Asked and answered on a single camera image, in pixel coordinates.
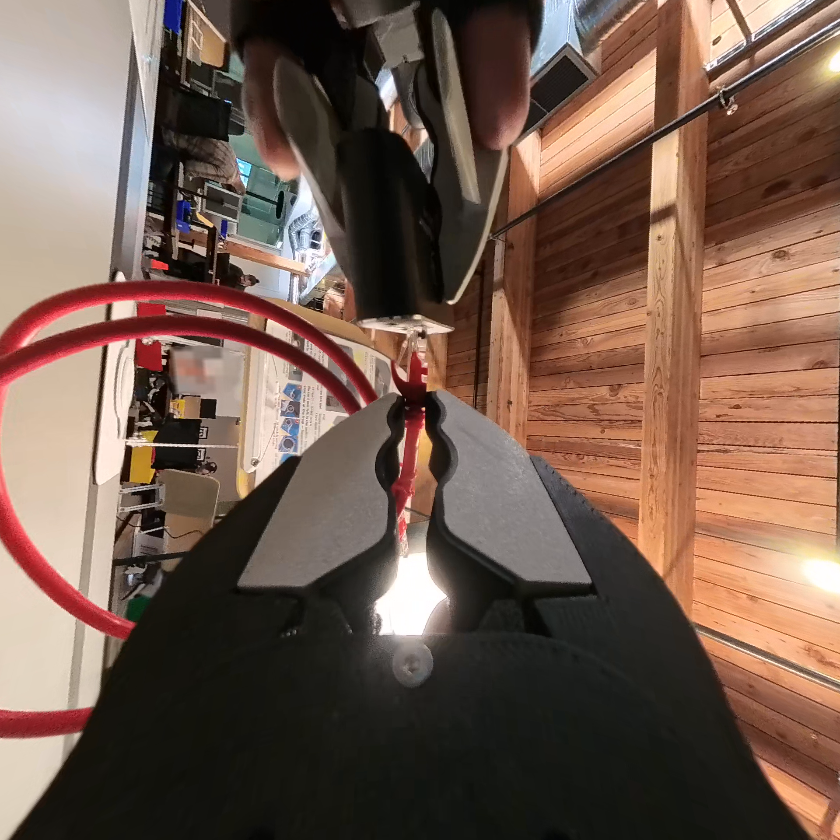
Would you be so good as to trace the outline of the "silver ventilation duct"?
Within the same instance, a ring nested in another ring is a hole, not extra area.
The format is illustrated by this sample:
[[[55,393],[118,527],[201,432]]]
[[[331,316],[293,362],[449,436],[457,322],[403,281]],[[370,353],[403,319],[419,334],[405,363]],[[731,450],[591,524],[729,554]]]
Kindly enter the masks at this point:
[[[519,138],[528,137],[602,71],[602,44],[643,1],[547,1],[533,49],[528,117]]]

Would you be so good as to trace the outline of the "instruction poster board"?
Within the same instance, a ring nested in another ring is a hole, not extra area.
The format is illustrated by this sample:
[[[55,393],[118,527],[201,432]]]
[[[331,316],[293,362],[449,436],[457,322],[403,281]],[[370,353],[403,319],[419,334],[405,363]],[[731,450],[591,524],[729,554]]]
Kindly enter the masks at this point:
[[[315,327],[318,328],[318,324],[316,319],[322,319],[324,317],[330,317],[333,319],[337,319],[339,322],[339,326],[341,327],[349,327],[353,324],[349,322],[342,321],[338,318],[334,318],[325,314],[322,314],[318,311],[308,310],[300,307],[294,307],[293,311],[299,314],[302,318],[306,319],[308,322],[312,323]],[[365,335],[362,331],[363,335],[366,339],[371,340],[369,337]],[[254,454],[255,451],[255,444],[256,438],[259,435],[257,431],[257,426],[259,425],[260,419],[260,408],[259,408],[259,399],[257,396],[257,384],[256,380],[258,379],[258,364],[255,361],[255,353],[256,351],[261,351],[258,349],[248,348],[248,352],[246,355],[246,367],[245,367],[245,383],[244,383],[244,401],[243,401],[243,412],[240,418],[240,443],[239,443],[239,464],[238,464],[238,491],[241,496],[245,495],[247,492],[251,491],[258,485],[262,480],[265,480],[270,476],[270,474],[278,468],[282,463],[291,459],[293,456],[289,457],[287,460],[284,460],[277,466],[274,467],[258,467],[257,464],[259,462],[259,457]]]

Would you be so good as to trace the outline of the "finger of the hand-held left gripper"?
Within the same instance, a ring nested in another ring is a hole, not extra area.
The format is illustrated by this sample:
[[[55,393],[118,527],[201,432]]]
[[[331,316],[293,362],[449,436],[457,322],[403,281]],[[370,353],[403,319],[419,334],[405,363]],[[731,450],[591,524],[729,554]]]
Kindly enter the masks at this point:
[[[474,141],[444,11],[409,7],[403,40],[403,113],[426,133],[403,156],[403,302],[454,304],[487,242],[508,152]]]
[[[317,80],[294,59],[281,56],[274,69],[274,96],[284,130],[332,245],[347,243],[339,149],[349,137]]]

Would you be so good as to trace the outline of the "white sheet stand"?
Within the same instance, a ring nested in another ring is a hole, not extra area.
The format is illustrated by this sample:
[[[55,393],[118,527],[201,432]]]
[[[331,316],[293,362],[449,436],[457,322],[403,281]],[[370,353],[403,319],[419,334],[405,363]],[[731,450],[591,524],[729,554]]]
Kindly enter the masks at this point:
[[[209,362],[213,371],[184,376],[185,384],[196,388],[187,393],[191,408],[188,418],[198,418],[207,427],[201,433],[199,447],[209,444],[237,443],[234,432],[242,417],[245,382],[245,347],[230,340],[193,337],[166,339],[182,349],[184,362]],[[133,340],[111,343],[103,349],[103,366],[98,408],[96,444],[93,457],[93,481],[103,485],[117,476],[123,467],[130,432],[130,408],[135,400],[135,375],[139,364]]]

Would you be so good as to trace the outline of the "printed instruction sheet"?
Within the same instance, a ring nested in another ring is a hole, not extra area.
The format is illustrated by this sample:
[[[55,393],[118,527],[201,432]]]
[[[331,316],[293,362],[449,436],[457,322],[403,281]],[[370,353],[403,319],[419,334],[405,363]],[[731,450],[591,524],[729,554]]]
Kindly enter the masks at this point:
[[[318,329],[364,373],[376,397],[393,393],[391,360],[376,350],[362,331],[341,327],[335,318],[316,319]],[[254,454],[258,467],[278,466],[301,455],[348,416],[342,403],[294,363],[255,352],[260,419]]]

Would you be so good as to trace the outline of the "small yellow plastic bin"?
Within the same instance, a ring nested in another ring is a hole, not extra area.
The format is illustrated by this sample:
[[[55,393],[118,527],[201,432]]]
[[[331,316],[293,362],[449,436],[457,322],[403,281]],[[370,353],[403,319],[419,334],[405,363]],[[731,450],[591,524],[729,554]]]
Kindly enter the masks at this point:
[[[129,441],[129,482],[139,485],[154,483],[154,441],[157,435],[155,429],[144,429]]]

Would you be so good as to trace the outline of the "black ethernet port box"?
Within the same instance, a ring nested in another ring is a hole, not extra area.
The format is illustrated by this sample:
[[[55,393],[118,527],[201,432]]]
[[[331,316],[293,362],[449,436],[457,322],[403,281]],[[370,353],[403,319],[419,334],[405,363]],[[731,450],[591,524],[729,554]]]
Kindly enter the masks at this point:
[[[357,323],[396,333],[449,333],[438,234],[439,201],[407,143],[382,128],[338,147],[344,241]]]

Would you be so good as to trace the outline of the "red plastic bin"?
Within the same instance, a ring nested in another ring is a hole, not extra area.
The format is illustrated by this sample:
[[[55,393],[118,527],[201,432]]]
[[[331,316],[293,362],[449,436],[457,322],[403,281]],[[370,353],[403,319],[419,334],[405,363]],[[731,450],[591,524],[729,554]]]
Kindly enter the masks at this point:
[[[137,316],[140,318],[161,317],[166,315],[166,307],[161,303],[138,302]],[[160,373],[163,371],[163,349],[161,341],[152,338],[138,339],[135,343],[134,359],[137,367]]]

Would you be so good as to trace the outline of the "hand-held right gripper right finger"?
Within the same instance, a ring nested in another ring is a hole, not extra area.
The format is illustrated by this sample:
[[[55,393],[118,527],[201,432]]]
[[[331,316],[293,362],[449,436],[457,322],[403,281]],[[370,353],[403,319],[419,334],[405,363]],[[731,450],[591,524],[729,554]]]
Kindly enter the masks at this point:
[[[588,595],[592,579],[526,449],[445,391],[426,403],[434,581],[454,604]]]

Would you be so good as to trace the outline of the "black metal pole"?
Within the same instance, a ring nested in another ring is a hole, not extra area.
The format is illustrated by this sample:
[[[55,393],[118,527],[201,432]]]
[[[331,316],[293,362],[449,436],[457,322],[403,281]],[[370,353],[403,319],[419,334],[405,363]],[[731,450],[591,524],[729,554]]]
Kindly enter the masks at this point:
[[[804,56],[813,49],[822,46],[838,35],[839,20],[837,19],[831,24],[819,29],[814,34],[802,39],[800,42],[781,52],[774,58],[767,60],[758,68],[751,70],[748,74],[742,76],[727,86],[721,87],[714,93],[714,95],[709,96],[705,101],[702,101],[700,104],[683,113],[676,119],[667,122],[664,126],[646,134],[643,138],[628,146],[620,153],[615,154],[612,158],[604,161],[603,163],[597,165],[594,169],[580,176],[576,181],[539,200],[535,206],[521,213],[519,216],[499,227],[497,230],[491,232],[490,239],[494,241],[504,239],[507,233],[509,233],[513,228],[516,228],[536,217],[539,214],[539,211],[557,202],[563,201],[566,197],[570,196],[577,190],[588,186],[611,169],[624,164],[636,154],[651,148],[656,142],[659,142],[660,140],[668,137],[670,134],[683,129],[685,126],[688,126],[699,118],[708,115],[710,112],[720,110],[726,113],[735,112],[739,105],[737,103],[737,97],[740,93],[745,91],[754,83],[772,75],[775,71],[786,67],[792,61],[799,59],[801,56]]]

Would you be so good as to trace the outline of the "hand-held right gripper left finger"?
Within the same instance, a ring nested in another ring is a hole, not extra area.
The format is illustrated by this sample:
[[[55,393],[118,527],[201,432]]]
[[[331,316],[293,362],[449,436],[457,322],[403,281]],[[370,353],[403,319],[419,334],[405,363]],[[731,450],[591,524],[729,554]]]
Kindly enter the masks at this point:
[[[403,398],[384,395],[321,436],[298,459],[238,579],[244,592],[380,597],[396,575],[393,486]]]

